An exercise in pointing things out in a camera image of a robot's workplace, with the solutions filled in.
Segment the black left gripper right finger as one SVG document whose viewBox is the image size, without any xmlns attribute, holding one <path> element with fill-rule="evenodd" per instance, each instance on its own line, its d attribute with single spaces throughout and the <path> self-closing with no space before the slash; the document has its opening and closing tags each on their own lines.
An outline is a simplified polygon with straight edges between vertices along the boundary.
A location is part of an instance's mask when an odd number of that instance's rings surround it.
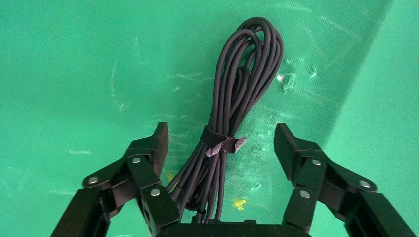
<svg viewBox="0 0 419 237">
<path fill-rule="evenodd" d="M 333 162 L 317 143 L 297 138 L 284 123 L 276 126 L 274 151 L 293 185 L 285 225 L 309 233 L 320 202 L 351 237 L 414 236 L 373 181 Z"/>
</svg>

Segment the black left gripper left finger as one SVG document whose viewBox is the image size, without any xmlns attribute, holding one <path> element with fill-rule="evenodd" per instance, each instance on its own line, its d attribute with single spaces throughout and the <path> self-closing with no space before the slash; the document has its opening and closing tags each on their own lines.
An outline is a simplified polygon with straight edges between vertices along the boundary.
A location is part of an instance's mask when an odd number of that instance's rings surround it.
<svg viewBox="0 0 419 237">
<path fill-rule="evenodd" d="M 111 218 L 135 200 L 150 234 L 179 222 L 179 213 L 160 174 L 168 153 L 168 125 L 133 140 L 123 156 L 85 177 L 52 232 L 53 237 L 104 237 Z"/>
</svg>

